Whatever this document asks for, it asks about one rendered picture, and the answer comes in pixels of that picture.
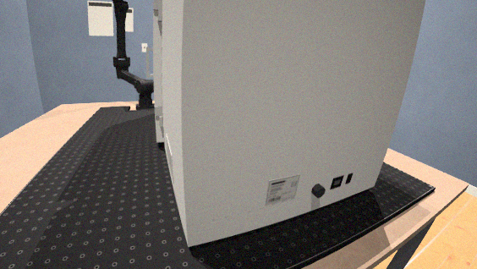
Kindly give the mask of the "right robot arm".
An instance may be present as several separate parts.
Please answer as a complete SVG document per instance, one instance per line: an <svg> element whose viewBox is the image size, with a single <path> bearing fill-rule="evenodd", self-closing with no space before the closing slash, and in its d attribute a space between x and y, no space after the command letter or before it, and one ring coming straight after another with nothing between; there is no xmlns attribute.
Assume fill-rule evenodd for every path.
<svg viewBox="0 0 477 269"><path fill-rule="evenodd" d="M151 99L151 93L154 92L154 80L143 81L144 79L129 73L130 57L127 57L125 49L125 20L127 9L129 9L128 2L122 0L115 0L114 2L113 0L113 3L117 22L117 56L113 57L113 66L116 67L117 78L129 82L131 85L134 85L135 82L134 88L140 97L139 104L135 104L135 109L154 108L155 104L152 103ZM118 60L119 58L125 58L125 60ZM123 69L123 67L126 69Z"/></svg>

